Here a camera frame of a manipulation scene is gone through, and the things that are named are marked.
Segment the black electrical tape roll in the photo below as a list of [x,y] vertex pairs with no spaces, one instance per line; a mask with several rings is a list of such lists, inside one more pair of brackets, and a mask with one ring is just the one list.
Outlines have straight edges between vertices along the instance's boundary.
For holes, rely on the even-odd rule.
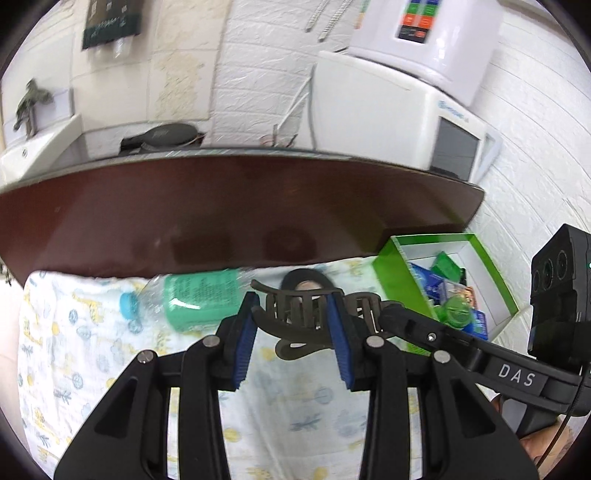
[[334,283],[322,272],[311,268],[298,268],[291,270],[283,277],[280,290],[308,291],[308,290],[332,290]]

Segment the blue floss box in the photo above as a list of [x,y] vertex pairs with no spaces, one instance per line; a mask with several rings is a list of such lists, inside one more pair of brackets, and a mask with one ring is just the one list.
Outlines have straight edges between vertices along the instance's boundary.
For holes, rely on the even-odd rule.
[[481,340],[488,341],[486,315],[479,310],[472,310],[471,315],[471,322],[463,328],[463,331]]

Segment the metal faucet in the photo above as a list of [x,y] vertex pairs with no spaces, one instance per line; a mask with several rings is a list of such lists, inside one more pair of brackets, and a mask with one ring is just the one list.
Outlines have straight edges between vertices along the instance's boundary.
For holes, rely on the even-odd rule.
[[17,132],[24,126],[26,138],[33,138],[37,133],[34,113],[35,106],[37,104],[48,105],[52,102],[53,95],[51,92],[45,88],[41,88],[35,79],[30,79],[26,85],[26,92],[17,106],[13,131]]

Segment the green label plastic bottle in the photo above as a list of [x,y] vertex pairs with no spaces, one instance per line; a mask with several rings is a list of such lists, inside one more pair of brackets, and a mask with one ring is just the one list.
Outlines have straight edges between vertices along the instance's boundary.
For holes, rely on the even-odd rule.
[[238,313],[252,273],[245,269],[155,276],[119,300],[135,329],[166,324],[176,332],[212,328]]

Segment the blue medicine box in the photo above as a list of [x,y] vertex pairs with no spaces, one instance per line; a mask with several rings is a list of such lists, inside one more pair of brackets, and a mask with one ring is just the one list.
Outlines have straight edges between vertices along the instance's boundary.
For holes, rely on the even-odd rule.
[[444,282],[444,278],[435,275],[430,270],[415,263],[411,263],[411,270],[415,279],[422,287],[424,293],[427,295],[428,299],[431,300],[435,305],[440,305],[440,287]]

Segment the giraffe print white cloth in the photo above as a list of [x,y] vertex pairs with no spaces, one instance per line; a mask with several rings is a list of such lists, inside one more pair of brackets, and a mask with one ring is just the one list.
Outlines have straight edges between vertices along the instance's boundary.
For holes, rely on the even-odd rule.
[[[283,291],[231,277],[230,302],[175,330],[149,281],[39,271],[24,291],[21,412],[56,479],[406,479],[419,448],[436,479],[480,478],[509,439],[461,353],[429,322],[423,355],[391,343],[397,303],[355,289]],[[290,309],[290,322],[273,316]]]

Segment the green cardboard box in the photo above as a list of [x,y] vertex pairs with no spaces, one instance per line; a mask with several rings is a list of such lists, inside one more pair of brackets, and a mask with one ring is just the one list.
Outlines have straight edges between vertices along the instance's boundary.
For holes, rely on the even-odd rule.
[[373,267],[387,299],[481,340],[494,339],[519,311],[472,233],[393,236]]

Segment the dark green wall pouch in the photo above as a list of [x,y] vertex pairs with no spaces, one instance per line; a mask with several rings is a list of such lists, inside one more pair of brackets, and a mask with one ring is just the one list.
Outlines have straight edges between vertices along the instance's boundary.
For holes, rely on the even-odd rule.
[[144,4],[144,0],[91,0],[87,8],[82,49],[139,35]]

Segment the white sink counter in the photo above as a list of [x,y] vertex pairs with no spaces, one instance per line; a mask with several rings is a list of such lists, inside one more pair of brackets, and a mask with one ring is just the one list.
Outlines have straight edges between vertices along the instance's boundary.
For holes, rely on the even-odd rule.
[[25,126],[13,130],[15,117],[2,125],[6,146],[1,153],[2,188],[48,170],[83,133],[71,89],[55,92],[52,103],[37,104],[33,113],[37,131],[31,138]]

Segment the white appliance with screen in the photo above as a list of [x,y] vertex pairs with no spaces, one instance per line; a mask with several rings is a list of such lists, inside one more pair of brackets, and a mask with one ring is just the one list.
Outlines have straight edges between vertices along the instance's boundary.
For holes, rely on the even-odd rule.
[[495,129],[437,88],[369,60],[318,54],[297,147],[477,184],[502,146]]

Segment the white cylindrical tank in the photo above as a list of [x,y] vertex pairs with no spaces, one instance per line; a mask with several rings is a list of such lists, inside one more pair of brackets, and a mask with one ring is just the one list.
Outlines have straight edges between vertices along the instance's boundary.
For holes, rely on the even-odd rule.
[[502,17],[495,0],[366,1],[348,52],[411,74],[469,107]]

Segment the small green packet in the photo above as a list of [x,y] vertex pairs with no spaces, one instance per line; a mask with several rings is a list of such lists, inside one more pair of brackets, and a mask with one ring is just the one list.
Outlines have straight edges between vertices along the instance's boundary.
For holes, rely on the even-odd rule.
[[444,251],[439,252],[430,268],[431,272],[442,278],[459,283],[463,269]]

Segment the brown hair claw clip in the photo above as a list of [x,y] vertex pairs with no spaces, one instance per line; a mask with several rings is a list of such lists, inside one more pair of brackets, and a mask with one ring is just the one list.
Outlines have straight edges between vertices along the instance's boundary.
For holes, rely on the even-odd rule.
[[332,290],[287,291],[273,288],[259,280],[250,282],[256,292],[266,295],[263,306],[252,309],[256,326],[276,337],[276,356],[294,361],[312,353],[331,349],[328,326],[328,296],[338,294],[344,301],[346,313],[360,318],[370,334],[384,338],[388,335],[378,324],[384,300],[372,292],[346,294],[335,287]]

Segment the green round jar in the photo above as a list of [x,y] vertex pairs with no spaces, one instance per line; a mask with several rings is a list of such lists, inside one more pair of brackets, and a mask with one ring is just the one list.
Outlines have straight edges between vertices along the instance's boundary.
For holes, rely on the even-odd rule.
[[455,295],[443,304],[435,307],[440,322],[452,328],[462,330],[473,321],[473,312],[469,302],[461,295]]

